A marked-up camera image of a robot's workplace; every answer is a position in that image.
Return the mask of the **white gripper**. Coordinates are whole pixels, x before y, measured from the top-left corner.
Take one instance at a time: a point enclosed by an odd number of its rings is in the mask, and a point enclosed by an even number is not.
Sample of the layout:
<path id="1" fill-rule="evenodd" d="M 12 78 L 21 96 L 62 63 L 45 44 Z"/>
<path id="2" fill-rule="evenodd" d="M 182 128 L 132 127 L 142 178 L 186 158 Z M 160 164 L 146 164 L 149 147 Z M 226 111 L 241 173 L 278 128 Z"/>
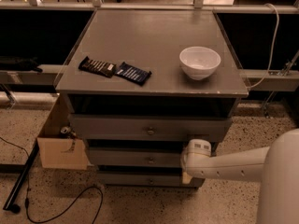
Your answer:
<path id="1" fill-rule="evenodd" d="M 188 185 L 192 181 L 192 176 L 188 175 L 191 169 L 199 168 L 206 160 L 211 157 L 211 144 L 203 139 L 192 139 L 188 145 L 183 148 L 180 155 L 180 165 L 182 170 L 182 183 Z"/>

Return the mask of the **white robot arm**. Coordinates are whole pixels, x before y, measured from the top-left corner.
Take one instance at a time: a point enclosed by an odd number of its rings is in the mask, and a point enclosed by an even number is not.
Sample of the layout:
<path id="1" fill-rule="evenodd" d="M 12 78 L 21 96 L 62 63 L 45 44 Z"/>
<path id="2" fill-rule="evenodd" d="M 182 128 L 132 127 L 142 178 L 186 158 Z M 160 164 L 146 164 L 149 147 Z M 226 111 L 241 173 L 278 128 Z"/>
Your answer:
<path id="1" fill-rule="evenodd" d="M 259 182 L 256 224 L 299 224 L 299 130 L 270 146 L 213 157 L 211 144 L 192 139 L 180 156 L 182 182 L 194 178 Z"/>

